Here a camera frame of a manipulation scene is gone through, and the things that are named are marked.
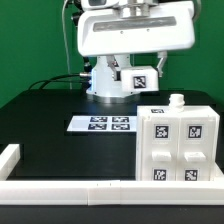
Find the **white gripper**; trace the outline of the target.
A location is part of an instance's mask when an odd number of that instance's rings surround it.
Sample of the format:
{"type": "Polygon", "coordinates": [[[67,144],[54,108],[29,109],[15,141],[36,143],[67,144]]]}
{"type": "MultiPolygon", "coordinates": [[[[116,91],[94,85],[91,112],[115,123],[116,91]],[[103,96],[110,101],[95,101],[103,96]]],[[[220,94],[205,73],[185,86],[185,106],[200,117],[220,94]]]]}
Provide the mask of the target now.
{"type": "Polygon", "coordinates": [[[120,81],[116,54],[158,52],[156,69],[163,76],[167,52],[191,48],[195,42],[192,1],[160,3],[149,9],[149,15],[121,18],[114,7],[94,10],[88,24],[87,36],[90,56],[106,56],[112,78],[120,81]]]}

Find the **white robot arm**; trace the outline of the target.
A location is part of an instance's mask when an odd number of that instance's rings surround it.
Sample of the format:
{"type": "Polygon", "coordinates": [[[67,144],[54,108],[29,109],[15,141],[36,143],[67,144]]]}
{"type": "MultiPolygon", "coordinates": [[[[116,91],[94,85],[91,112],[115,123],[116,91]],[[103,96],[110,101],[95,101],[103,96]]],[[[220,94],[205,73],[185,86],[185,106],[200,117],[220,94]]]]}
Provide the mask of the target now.
{"type": "Polygon", "coordinates": [[[167,53],[195,42],[193,0],[81,0],[78,51],[96,57],[90,99],[120,103],[157,91],[167,53]]]}

